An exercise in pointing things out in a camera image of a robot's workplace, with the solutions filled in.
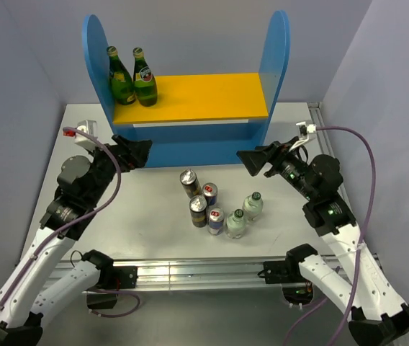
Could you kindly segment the black gold can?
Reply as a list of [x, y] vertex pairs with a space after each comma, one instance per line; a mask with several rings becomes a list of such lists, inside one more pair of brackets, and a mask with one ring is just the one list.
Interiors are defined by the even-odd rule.
[[202, 194], [201, 185], [199, 183], [197, 174], [193, 169], [184, 170], [180, 174], [179, 180], [189, 199], [192, 199], [196, 195]]
[[189, 201], [189, 211], [194, 226], [207, 225], [207, 201], [203, 195], [196, 195]]

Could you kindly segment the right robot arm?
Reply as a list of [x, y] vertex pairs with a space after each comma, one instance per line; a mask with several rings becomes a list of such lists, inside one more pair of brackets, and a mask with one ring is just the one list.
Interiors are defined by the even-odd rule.
[[388, 345], [409, 332], [409, 304], [359, 240], [359, 224], [338, 193], [343, 182], [339, 160], [320, 154], [306, 163], [290, 143], [278, 141], [237, 155], [251, 176], [270, 164], [265, 177], [280, 175], [306, 199], [302, 210], [307, 222], [334, 253], [347, 278], [332, 270], [309, 244], [289, 250], [279, 270], [265, 263], [265, 271], [277, 280], [305, 279], [317, 286], [344, 314], [358, 345]]

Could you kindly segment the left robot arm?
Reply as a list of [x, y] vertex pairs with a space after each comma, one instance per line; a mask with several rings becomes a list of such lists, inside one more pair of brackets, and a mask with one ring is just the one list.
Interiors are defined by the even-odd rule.
[[114, 279], [112, 258], [91, 250], [61, 279], [44, 286], [94, 216], [113, 201], [99, 203], [110, 183], [119, 182], [124, 172], [143, 168], [153, 143], [114, 135], [110, 145], [75, 128], [64, 133], [85, 136], [81, 147], [88, 155], [62, 163], [54, 200], [30, 248], [0, 289], [0, 345], [36, 345], [44, 328], [83, 291], [106, 288]]

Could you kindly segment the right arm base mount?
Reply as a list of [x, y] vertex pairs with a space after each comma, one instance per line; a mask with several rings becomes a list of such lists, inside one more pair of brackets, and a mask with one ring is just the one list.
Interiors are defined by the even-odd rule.
[[281, 285], [283, 298], [288, 304], [304, 306], [313, 300], [313, 284], [284, 260], [263, 262], [263, 269], [257, 275], [267, 285]]

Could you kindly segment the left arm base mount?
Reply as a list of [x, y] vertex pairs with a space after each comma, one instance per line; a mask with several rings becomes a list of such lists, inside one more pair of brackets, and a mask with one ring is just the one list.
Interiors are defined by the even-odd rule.
[[115, 266], [101, 279], [87, 294], [86, 305], [95, 311], [113, 309], [120, 299], [119, 294], [96, 293], [94, 290], [121, 290], [134, 289], [138, 278], [136, 266]]

